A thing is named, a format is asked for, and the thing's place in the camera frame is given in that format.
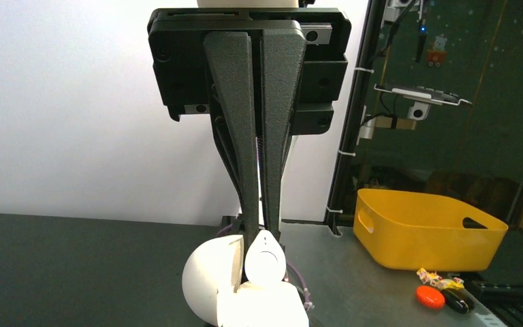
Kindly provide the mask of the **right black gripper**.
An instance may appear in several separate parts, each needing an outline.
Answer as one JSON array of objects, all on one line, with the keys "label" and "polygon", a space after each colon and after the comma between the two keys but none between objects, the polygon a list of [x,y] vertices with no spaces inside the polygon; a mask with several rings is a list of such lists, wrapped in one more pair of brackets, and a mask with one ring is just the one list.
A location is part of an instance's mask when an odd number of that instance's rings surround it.
[{"label": "right black gripper", "polygon": [[290,120],[293,115],[293,135],[330,129],[348,64],[349,19],[322,7],[160,8],[147,32],[161,100],[173,121],[208,114],[215,84],[236,154],[245,255],[259,232],[254,96],[257,110],[263,104],[264,224],[279,239]]}]

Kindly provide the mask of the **white earbud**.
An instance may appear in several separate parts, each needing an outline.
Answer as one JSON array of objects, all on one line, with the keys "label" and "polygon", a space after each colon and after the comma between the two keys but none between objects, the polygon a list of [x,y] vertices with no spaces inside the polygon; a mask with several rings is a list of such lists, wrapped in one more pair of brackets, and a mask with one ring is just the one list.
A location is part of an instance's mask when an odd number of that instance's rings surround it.
[{"label": "white earbud", "polygon": [[285,253],[274,235],[260,230],[244,259],[247,279],[261,287],[272,287],[285,277]]}]

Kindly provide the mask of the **white capsule object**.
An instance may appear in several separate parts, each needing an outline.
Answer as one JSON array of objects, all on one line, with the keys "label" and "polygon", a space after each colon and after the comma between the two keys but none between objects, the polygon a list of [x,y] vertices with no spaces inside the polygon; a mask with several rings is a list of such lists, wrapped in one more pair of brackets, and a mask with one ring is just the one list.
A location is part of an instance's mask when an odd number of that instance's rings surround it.
[{"label": "white capsule object", "polygon": [[245,256],[240,234],[207,240],[191,253],[182,289],[192,312],[213,326],[310,326],[297,287],[285,277],[272,287],[251,283]]}]

